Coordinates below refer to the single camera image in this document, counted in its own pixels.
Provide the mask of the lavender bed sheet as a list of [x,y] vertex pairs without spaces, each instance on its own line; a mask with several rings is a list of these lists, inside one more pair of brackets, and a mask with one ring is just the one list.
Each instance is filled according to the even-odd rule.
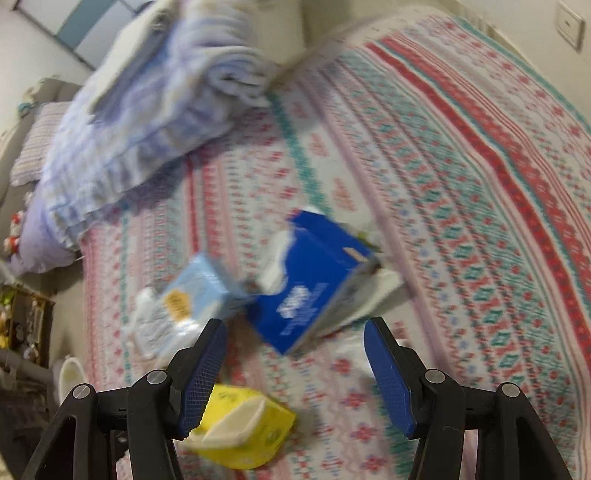
[[56,268],[73,264],[78,257],[76,250],[63,247],[56,239],[46,218],[42,193],[33,193],[25,212],[18,252],[10,259],[10,269],[16,277],[25,274],[43,274]]

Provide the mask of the dark blue carton box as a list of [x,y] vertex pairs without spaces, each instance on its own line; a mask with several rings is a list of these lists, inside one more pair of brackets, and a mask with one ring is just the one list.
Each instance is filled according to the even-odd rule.
[[360,306],[379,268],[361,240],[328,216],[303,209],[270,240],[247,319],[264,342],[287,355]]

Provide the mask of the light blue milk carton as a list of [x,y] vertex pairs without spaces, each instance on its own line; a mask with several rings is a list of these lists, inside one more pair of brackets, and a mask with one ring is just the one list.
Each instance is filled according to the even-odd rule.
[[214,258],[199,253],[160,291],[142,289],[124,336],[141,360],[166,366],[192,346],[211,319],[226,321],[252,301],[241,282]]

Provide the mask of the white plastic trash basin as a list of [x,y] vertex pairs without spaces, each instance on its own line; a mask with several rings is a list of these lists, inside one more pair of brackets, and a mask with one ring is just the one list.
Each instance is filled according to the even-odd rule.
[[79,384],[87,382],[84,367],[78,358],[67,356],[53,365],[55,398],[61,404],[70,391]]

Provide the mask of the yellow drink carton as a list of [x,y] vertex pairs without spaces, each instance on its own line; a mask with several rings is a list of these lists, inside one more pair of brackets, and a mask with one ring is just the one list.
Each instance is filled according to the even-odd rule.
[[235,470],[273,460],[297,414],[262,392],[216,384],[200,424],[181,442],[184,449]]

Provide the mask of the white wall switch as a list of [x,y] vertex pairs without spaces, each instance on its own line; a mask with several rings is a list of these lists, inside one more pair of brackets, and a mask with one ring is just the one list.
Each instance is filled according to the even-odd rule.
[[575,50],[580,51],[583,44],[585,20],[563,1],[555,8],[554,25],[558,34]]

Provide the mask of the patterned woven bed mat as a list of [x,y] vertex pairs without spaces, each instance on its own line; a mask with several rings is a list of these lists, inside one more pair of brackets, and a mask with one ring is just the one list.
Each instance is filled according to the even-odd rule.
[[137,294],[197,252],[239,278],[314,206],[406,286],[381,306],[402,344],[459,383],[511,381],[571,475],[590,475],[590,126],[467,22],[407,7],[315,48],[228,135],[173,163],[83,241],[87,375],[144,372]]

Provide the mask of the blue plaid folded quilt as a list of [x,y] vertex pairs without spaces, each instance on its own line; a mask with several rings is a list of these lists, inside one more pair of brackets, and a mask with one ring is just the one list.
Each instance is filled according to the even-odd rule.
[[118,35],[76,93],[45,160],[43,213],[56,242],[75,249],[90,225],[170,161],[266,108],[276,75],[256,42],[256,2],[178,1],[141,36],[154,2]]

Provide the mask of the wooden toy shelf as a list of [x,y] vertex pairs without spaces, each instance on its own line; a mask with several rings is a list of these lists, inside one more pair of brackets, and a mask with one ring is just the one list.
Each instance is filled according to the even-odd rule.
[[49,366],[54,302],[19,284],[2,283],[1,348]]

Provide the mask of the plaid pillow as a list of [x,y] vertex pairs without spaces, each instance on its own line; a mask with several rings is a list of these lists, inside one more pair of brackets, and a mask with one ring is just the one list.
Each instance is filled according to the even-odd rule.
[[11,169],[12,186],[18,187],[40,180],[53,138],[69,106],[69,102],[52,102],[41,106]]

